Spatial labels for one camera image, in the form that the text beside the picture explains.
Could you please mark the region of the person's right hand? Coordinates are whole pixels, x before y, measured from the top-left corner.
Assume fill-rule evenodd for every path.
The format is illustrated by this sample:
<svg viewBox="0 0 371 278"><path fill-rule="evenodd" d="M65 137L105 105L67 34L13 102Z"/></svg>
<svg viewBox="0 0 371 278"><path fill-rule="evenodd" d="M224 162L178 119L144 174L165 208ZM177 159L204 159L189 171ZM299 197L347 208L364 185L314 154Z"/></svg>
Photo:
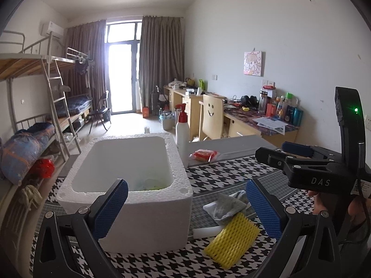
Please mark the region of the person's right hand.
<svg viewBox="0 0 371 278"><path fill-rule="evenodd" d="M315 191L308 191L307 195L314 198L313 213L317 215L323 210L327 210L327 206L323 203L321 195ZM357 196L348 207L348 214L353 225L359 225L365 221L365 212L362 207L362 199Z"/></svg>

